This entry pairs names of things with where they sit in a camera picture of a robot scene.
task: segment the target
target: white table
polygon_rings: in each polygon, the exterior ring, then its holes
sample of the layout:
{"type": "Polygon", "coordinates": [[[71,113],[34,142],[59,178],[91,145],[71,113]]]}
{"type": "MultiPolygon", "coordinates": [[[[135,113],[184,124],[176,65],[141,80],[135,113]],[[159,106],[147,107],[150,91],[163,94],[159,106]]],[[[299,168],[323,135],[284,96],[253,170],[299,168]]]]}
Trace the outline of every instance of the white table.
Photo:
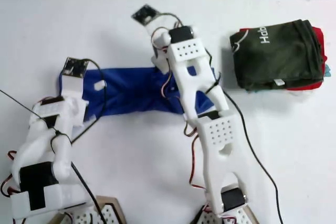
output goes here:
{"type": "MultiPolygon", "coordinates": [[[[240,105],[256,153],[280,191],[284,223],[329,223],[336,198],[336,81],[294,96],[286,91],[248,94],[236,88],[229,36],[242,27],[308,19],[322,28],[327,61],[336,66],[336,0],[0,0],[0,88],[33,105],[56,95],[66,57],[92,58],[102,68],[149,67],[146,30],[130,16],[148,3],[194,24],[214,55],[224,87],[240,105]]],[[[27,134],[29,112],[0,95],[0,178],[27,134]]],[[[201,190],[188,185],[191,140],[179,115],[147,112],[101,119],[74,145],[74,162],[99,195],[118,198],[129,223],[189,223],[201,190]]],[[[274,188],[247,148],[250,206],[260,223],[278,223],[274,188]]],[[[201,147],[196,182],[202,183],[201,147]]],[[[11,222],[0,198],[1,223],[11,222]]],[[[28,223],[38,223],[29,219],[28,223]]]]}

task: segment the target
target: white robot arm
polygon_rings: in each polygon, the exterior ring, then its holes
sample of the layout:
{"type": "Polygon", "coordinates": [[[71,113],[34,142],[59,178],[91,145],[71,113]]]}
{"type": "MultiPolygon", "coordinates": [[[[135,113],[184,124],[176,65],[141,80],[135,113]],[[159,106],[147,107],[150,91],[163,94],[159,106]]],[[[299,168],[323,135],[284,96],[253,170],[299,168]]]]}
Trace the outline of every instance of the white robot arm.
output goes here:
{"type": "Polygon", "coordinates": [[[238,122],[211,70],[201,39],[197,38],[191,27],[182,26],[162,33],[152,42],[155,48],[164,48],[156,52],[152,62],[164,73],[170,70],[174,74],[186,121],[197,129],[201,140],[205,196],[212,212],[222,216],[244,207],[245,186],[240,174],[234,172],[231,166],[238,122]],[[195,68],[196,75],[189,74],[187,67],[190,66],[195,68]],[[213,111],[197,115],[197,91],[204,92],[213,102],[213,111]],[[229,172],[234,172],[238,187],[224,187],[224,178],[229,172]]]}
{"type": "Polygon", "coordinates": [[[72,128],[83,123],[82,99],[87,61],[68,58],[62,72],[62,93],[35,104],[26,142],[17,152],[12,174],[20,193],[11,195],[14,219],[91,202],[71,172],[72,128]]]}

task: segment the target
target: folded clothes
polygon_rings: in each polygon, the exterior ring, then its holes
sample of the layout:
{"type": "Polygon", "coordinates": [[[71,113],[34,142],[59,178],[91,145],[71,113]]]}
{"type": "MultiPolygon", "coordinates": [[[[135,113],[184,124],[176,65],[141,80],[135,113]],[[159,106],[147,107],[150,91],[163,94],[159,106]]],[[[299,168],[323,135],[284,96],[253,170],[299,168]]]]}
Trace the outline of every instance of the folded clothes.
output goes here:
{"type": "Polygon", "coordinates": [[[321,46],[309,21],[242,30],[230,37],[238,85],[292,89],[323,81],[321,46]]]}
{"type": "MultiPolygon", "coordinates": [[[[195,74],[193,67],[189,73],[195,74]]],[[[111,68],[103,69],[107,83],[107,106],[103,115],[126,114],[135,111],[165,111],[183,114],[183,108],[176,97],[180,97],[174,76],[167,84],[161,96],[161,87],[168,79],[168,73],[162,74],[157,68],[111,68]]],[[[103,90],[96,91],[94,84],[101,80],[98,70],[87,70],[84,76],[83,99],[89,101],[85,120],[98,116],[104,103],[103,90]]],[[[213,106],[207,96],[196,94],[195,109],[202,113],[213,106]]]]}

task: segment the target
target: black cable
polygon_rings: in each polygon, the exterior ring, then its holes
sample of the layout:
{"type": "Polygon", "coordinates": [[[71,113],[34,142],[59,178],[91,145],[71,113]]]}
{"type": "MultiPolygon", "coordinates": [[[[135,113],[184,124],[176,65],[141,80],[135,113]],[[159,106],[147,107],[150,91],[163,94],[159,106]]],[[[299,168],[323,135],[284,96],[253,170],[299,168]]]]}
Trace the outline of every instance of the black cable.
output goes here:
{"type": "Polygon", "coordinates": [[[210,67],[211,67],[212,55],[210,54],[210,52],[208,51],[208,49],[205,48],[205,51],[206,51],[206,53],[207,53],[207,54],[209,55],[209,57],[210,57],[209,65],[210,65],[210,67]]]}
{"type": "Polygon", "coordinates": [[[74,219],[72,218],[71,214],[69,214],[68,212],[64,212],[64,214],[70,218],[70,220],[71,220],[71,224],[74,224],[74,223],[73,223],[73,222],[74,222],[74,221],[73,221],[74,219]]]}
{"type": "Polygon", "coordinates": [[[256,159],[256,161],[258,162],[258,164],[260,165],[260,167],[263,169],[263,171],[266,173],[267,177],[271,180],[271,182],[272,182],[273,185],[274,185],[279,220],[280,220],[280,223],[281,223],[281,224],[284,224],[283,221],[282,221],[281,213],[280,213],[280,206],[279,206],[279,191],[278,191],[277,184],[275,183],[275,181],[274,181],[274,179],[272,178],[272,176],[268,173],[268,171],[266,170],[266,168],[263,166],[263,164],[262,164],[261,161],[259,160],[257,154],[255,153],[255,151],[254,151],[254,149],[253,149],[253,147],[252,147],[252,145],[251,145],[250,139],[249,139],[248,134],[247,134],[247,129],[246,129],[246,124],[245,124],[245,119],[244,119],[243,113],[241,112],[239,106],[238,106],[237,103],[236,103],[236,102],[235,102],[235,101],[228,95],[228,93],[226,93],[226,91],[225,91],[223,88],[222,88],[222,90],[223,90],[224,94],[226,95],[226,97],[228,97],[228,99],[231,101],[231,103],[235,106],[236,110],[238,111],[238,113],[239,113],[239,115],[240,115],[240,118],[241,118],[242,123],[243,123],[243,128],[244,128],[245,137],[246,137],[248,146],[250,147],[251,152],[252,152],[254,158],[256,159]]]}
{"type": "Polygon", "coordinates": [[[76,175],[78,176],[79,180],[82,182],[82,184],[83,184],[83,186],[85,187],[86,191],[88,191],[88,193],[89,193],[89,195],[90,195],[90,197],[91,197],[91,199],[92,199],[92,201],[93,201],[93,203],[94,203],[94,205],[95,205],[95,207],[96,207],[96,209],[97,209],[97,211],[98,211],[98,214],[99,214],[101,220],[103,221],[104,224],[107,224],[107,223],[106,223],[106,220],[105,220],[105,218],[104,218],[104,215],[103,215],[103,213],[102,213],[101,210],[100,210],[100,207],[99,207],[99,205],[98,205],[98,202],[97,202],[95,196],[94,196],[93,193],[91,192],[90,188],[88,187],[88,185],[87,185],[86,182],[84,181],[82,175],[79,173],[79,171],[77,170],[77,168],[76,168],[76,166],[73,164],[73,162],[71,162],[71,167],[72,167],[72,169],[75,171],[75,173],[76,173],[76,175]]]}
{"type": "Polygon", "coordinates": [[[89,126],[87,126],[85,128],[85,130],[83,130],[78,136],[76,136],[73,140],[72,140],[72,143],[74,143],[75,141],[77,141],[81,136],[83,136],[84,133],[86,133],[95,123],[98,122],[98,120],[103,116],[104,112],[105,112],[105,109],[106,109],[106,106],[107,106],[107,88],[106,88],[106,81],[105,81],[105,78],[104,78],[104,73],[103,71],[100,69],[99,65],[91,60],[91,59],[82,59],[82,60],[86,60],[86,61],[90,61],[92,62],[98,69],[99,73],[100,73],[100,77],[101,77],[101,80],[104,81],[105,83],[105,86],[104,86],[104,104],[103,104],[103,107],[101,109],[101,112],[99,113],[99,115],[97,116],[97,119],[92,122],[89,126]]]}
{"type": "Polygon", "coordinates": [[[208,88],[208,90],[205,91],[205,94],[208,94],[208,93],[211,91],[211,89],[213,89],[214,87],[216,87],[217,85],[219,85],[220,76],[221,76],[221,72],[219,72],[219,76],[218,76],[218,78],[216,79],[216,81],[214,82],[214,84],[212,84],[212,85],[210,86],[210,88],[208,88]]]}

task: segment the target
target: blue cloth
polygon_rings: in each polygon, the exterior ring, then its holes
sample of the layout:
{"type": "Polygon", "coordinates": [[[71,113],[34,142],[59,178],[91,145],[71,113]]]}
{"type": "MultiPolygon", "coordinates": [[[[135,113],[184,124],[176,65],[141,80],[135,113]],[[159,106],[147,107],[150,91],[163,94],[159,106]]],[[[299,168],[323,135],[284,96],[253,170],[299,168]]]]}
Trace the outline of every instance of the blue cloth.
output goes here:
{"type": "MultiPolygon", "coordinates": [[[[183,114],[180,97],[174,76],[161,96],[161,87],[168,79],[168,73],[162,74],[157,68],[111,68],[102,69],[107,83],[107,107],[103,115],[126,114],[135,111],[165,111],[183,114]]],[[[195,69],[189,67],[191,75],[195,69]]],[[[96,91],[94,84],[101,80],[98,70],[88,70],[84,77],[83,99],[89,101],[86,120],[100,114],[104,103],[104,91],[96,91]]],[[[202,92],[197,92],[195,109],[202,113],[213,106],[213,103],[202,92]]]]}

